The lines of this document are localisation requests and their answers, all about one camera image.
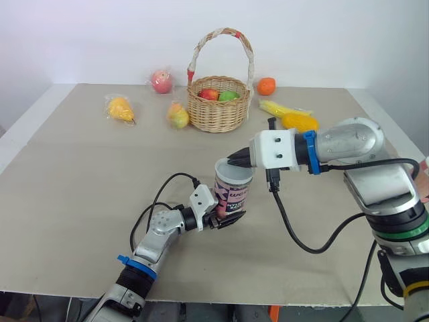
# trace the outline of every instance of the blue ring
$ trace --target blue ring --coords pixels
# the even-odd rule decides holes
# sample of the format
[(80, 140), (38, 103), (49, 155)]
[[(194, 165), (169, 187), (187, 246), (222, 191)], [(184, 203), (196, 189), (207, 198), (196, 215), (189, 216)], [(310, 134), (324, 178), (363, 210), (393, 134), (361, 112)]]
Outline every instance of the blue ring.
[(156, 273), (150, 268), (148, 268), (146, 265), (136, 262), (135, 260), (131, 260), (128, 256), (124, 256), (124, 255), (119, 255), (118, 260), (120, 260), (124, 265), (128, 265), (138, 270), (141, 270), (142, 272), (145, 272), (147, 275), (149, 275), (154, 280), (156, 280)]
[(316, 131), (307, 131), (304, 133), (304, 139), (307, 141), (308, 158), (310, 159), (309, 166), (313, 174), (320, 174), (320, 163), (316, 154)]

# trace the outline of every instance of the red apple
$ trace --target red apple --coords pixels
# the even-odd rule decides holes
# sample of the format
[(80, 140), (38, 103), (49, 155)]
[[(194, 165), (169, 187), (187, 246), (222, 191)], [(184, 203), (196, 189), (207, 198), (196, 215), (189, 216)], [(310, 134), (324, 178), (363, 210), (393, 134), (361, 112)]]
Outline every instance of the red apple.
[(172, 90), (173, 87), (172, 75), (165, 70), (157, 70), (152, 74), (150, 83), (157, 93), (168, 93)]
[(209, 101), (217, 101), (219, 98), (219, 91), (216, 89), (203, 89), (198, 93), (198, 96), (203, 99), (208, 99)]

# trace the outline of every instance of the wicker basket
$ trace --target wicker basket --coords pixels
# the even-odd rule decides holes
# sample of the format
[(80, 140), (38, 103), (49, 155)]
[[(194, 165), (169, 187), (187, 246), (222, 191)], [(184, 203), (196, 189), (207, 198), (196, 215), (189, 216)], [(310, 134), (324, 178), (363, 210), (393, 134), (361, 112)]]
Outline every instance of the wicker basket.
[[(247, 84), (226, 76), (210, 76), (192, 83), (196, 59), (207, 41), (221, 35), (231, 35), (240, 39), (249, 59)], [(248, 117), (249, 106), (253, 96), (253, 51), (249, 40), (239, 31), (222, 28), (209, 33), (198, 43), (194, 56), (188, 67), (188, 112), (190, 122), (202, 131), (219, 133), (239, 127)], [(235, 91), (240, 97), (232, 101), (209, 101), (198, 96), (202, 89), (217, 89), (219, 92)]]

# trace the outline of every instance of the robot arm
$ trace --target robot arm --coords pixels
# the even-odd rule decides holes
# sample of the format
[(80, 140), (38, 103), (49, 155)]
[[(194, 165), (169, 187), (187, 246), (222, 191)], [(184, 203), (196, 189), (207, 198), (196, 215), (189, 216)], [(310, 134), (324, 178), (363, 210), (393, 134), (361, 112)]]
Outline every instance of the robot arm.
[[(428, 212), (402, 164), (364, 167), (389, 159), (380, 127), (356, 117), (331, 129), (299, 134), (295, 129), (275, 130), (273, 122), (269, 120), (270, 129), (257, 133), (248, 148), (231, 154), (229, 163), (264, 168), (271, 192), (280, 187), (280, 170), (299, 171), (302, 164), (310, 174), (347, 168), (345, 183), (381, 248), (378, 258), (386, 284), (404, 297), (406, 321), (429, 319)], [(323, 164), (331, 160), (350, 166)]]
[(210, 189), (200, 184), (190, 196), (189, 207), (156, 213), (150, 221), (148, 233), (133, 255), (130, 258), (122, 255), (118, 257), (125, 265), (124, 269), (85, 321), (134, 321), (143, 309), (145, 298), (157, 278), (169, 246), (189, 230), (202, 230), (206, 226), (220, 229), (231, 224), (231, 221), (216, 218), (212, 210), (217, 203)]

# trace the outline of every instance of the beige table surface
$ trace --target beige table surface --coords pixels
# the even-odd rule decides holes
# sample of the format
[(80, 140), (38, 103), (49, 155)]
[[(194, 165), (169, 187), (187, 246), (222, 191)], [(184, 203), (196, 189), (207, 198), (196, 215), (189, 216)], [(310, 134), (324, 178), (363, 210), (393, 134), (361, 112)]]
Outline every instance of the beige table surface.
[[(103, 114), (105, 95), (127, 95), (137, 125)], [(214, 164), (266, 129), (253, 99), (249, 121), (230, 133), (193, 127), (170, 129), (166, 110), (186, 101), (183, 88), (157, 95), (137, 85), (78, 85), (0, 175), (0, 289), (99, 297), (116, 281), (130, 254), (129, 232), (174, 172), (189, 172), (212, 185)], [(365, 116), (343, 89), (281, 88), (270, 97), (311, 109), (322, 127)], [(283, 172), (280, 195), (302, 241), (325, 243), (335, 227), (359, 212), (342, 172), (312, 176)], [(186, 203), (192, 185), (170, 184), (160, 200)], [(365, 219), (347, 227), (322, 255), (307, 254), (287, 235), (258, 170), (248, 212), (235, 225), (191, 231), (171, 247), (149, 299), (210, 303), (349, 305), (355, 298), (372, 242)], [(136, 233), (144, 235), (145, 224)], [(385, 305), (377, 258), (361, 305)]]

